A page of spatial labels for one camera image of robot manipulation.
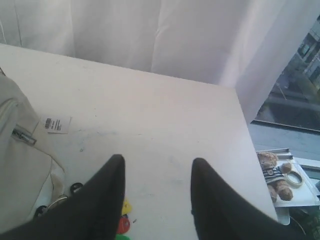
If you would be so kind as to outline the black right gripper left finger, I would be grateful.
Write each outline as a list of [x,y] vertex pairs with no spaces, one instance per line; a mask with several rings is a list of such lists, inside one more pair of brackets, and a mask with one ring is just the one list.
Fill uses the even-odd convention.
[[114,240],[125,198],[125,159],[114,154],[74,195],[2,240]]

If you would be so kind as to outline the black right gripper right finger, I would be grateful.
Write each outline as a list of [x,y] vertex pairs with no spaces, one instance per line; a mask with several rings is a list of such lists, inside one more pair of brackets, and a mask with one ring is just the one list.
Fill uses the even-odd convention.
[[240,196],[203,158],[192,162],[191,213],[200,240],[306,240]]

